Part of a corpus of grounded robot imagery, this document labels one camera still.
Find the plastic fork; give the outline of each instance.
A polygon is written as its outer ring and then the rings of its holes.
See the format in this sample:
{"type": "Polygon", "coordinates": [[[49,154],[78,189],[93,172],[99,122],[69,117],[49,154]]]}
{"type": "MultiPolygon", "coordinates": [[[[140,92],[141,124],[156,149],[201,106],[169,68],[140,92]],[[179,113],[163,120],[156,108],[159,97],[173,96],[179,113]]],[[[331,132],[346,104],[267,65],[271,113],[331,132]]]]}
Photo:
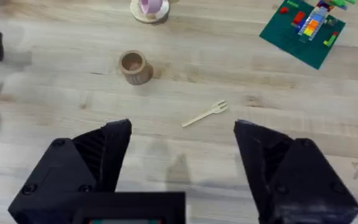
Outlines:
{"type": "Polygon", "coordinates": [[[209,109],[208,111],[205,111],[204,113],[198,115],[197,117],[195,117],[185,123],[182,123],[181,126],[184,128],[184,127],[189,126],[189,125],[193,124],[194,122],[199,121],[211,114],[222,113],[223,111],[227,110],[228,108],[229,108],[229,106],[227,105],[226,100],[218,101],[211,106],[211,109],[209,109]]]}

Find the lego baseplate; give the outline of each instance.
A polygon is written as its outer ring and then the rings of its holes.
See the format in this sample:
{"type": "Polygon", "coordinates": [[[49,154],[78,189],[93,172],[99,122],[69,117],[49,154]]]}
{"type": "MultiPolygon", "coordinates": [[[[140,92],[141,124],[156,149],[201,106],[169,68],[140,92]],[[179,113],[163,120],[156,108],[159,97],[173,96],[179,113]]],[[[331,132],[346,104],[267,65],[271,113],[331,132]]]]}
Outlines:
{"type": "MultiPolygon", "coordinates": [[[[292,20],[299,11],[303,11],[307,17],[314,7],[299,0],[292,0],[292,2],[295,2],[298,7],[288,3],[287,0],[284,1],[259,36],[313,68],[319,69],[335,44],[334,42],[332,46],[328,47],[323,42],[329,40],[333,32],[338,32],[337,36],[339,36],[345,23],[338,20],[334,26],[323,24],[313,40],[302,42],[300,41],[301,36],[298,35],[295,27],[291,24],[292,20]],[[289,8],[289,11],[286,14],[280,14],[282,7],[289,8]]],[[[327,20],[330,19],[334,19],[334,17],[328,16],[327,20]]]]}

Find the wooden toy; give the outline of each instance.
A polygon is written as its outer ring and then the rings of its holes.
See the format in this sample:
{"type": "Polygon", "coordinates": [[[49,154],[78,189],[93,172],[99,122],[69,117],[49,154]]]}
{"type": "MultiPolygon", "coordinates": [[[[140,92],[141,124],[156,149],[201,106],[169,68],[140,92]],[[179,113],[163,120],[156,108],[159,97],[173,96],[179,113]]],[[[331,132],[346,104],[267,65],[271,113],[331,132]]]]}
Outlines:
{"type": "Polygon", "coordinates": [[[147,63],[145,56],[137,50],[123,53],[118,66],[132,85],[141,85],[153,77],[153,66],[147,63]]]}

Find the wood grain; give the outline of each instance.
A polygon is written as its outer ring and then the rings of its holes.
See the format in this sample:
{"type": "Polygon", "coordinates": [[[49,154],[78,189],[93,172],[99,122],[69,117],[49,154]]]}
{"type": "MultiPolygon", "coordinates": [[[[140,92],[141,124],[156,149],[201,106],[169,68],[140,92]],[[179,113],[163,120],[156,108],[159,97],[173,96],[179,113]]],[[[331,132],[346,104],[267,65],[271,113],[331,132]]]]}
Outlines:
{"type": "Polygon", "coordinates": [[[258,37],[281,2],[179,0],[158,26],[129,0],[5,3],[0,224],[14,223],[7,207],[53,139],[122,118],[133,135],[118,190],[184,190],[188,223],[257,223],[236,119],[313,139],[358,199],[358,2],[334,10],[347,26],[320,70],[258,37]],[[151,81],[125,81],[127,50],[145,54],[151,81]],[[180,126],[220,99],[227,111],[180,126]]]}

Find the pink cup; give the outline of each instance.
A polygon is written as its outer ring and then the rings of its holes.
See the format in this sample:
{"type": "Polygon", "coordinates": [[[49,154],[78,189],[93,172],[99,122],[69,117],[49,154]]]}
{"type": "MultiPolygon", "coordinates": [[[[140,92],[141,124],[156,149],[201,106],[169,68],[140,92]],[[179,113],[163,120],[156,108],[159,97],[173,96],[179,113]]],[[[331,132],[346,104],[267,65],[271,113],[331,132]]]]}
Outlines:
{"type": "Polygon", "coordinates": [[[140,0],[140,6],[144,14],[157,13],[161,9],[162,0],[140,0]]]}

